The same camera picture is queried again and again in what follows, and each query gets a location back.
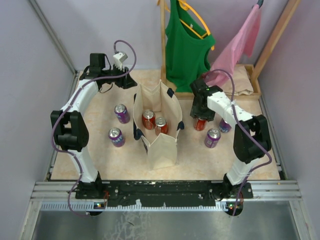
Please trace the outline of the red Coke can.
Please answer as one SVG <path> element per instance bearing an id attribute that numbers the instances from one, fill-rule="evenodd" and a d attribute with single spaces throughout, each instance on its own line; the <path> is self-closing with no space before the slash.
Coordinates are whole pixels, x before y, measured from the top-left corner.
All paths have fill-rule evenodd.
<path id="1" fill-rule="evenodd" d="M 147 130 L 153 130 L 155 127 L 156 115 L 151 109 L 146 109 L 142 113 L 142 123 Z"/>
<path id="2" fill-rule="evenodd" d="M 155 130 L 155 134 L 157 136 L 160 133 L 167 134 L 169 131 L 169 126 L 168 126 L 167 120 L 162 116 L 156 118 L 154 130 Z"/>
<path id="3" fill-rule="evenodd" d="M 194 119 L 194 124 L 193 124 L 193 127 L 196 131 L 203 131 L 206 127 L 206 124 L 207 124 L 207 120 L 206 119 L 202 119 L 202 118 L 199 118 L 199 117 L 196 117 Z"/>

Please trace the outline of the beige canvas tote bag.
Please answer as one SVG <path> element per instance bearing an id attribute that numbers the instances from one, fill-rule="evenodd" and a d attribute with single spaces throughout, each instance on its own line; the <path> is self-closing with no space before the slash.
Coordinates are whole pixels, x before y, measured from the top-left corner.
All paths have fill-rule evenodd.
<path id="1" fill-rule="evenodd" d="M 133 136 L 143 142 L 148 168 L 176 165 L 178 135 L 185 126 L 174 91 L 161 81 L 153 89 L 140 84 L 134 95 L 132 116 Z"/>

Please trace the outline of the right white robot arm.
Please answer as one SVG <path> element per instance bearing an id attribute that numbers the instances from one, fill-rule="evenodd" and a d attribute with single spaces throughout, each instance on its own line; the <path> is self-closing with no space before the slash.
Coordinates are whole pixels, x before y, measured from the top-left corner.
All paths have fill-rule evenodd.
<path id="1" fill-rule="evenodd" d="M 236 159 L 225 174 L 223 192 L 227 197 L 235 198 L 241 192 L 240 184 L 254 170 L 272 163 L 268 121 L 261 114 L 253 115 L 243 110 L 220 87 L 209 87 L 203 79 L 193 81 L 190 88 L 194 94 L 191 117 L 210 122 L 218 114 L 234 129 L 233 151 Z"/>

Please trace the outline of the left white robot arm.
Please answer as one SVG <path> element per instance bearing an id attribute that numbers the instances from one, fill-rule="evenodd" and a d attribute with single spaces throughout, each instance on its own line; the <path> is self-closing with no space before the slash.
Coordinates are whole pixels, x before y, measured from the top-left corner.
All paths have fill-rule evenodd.
<path id="1" fill-rule="evenodd" d="M 89 131 L 83 115 L 104 84 L 122 89 L 137 86 L 130 76 L 131 69 L 123 65 L 127 57 L 123 51 L 116 51 L 114 64 L 106 69 L 108 58 L 104 53 L 90 54 L 90 64 L 79 77 L 75 92 L 60 110 L 50 114 L 52 147 L 70 156 L 79 175 L 77 186 L 86 188 L 87 194 L 95 199 L 103 195 L 104 186 L 88 151 Z"/>

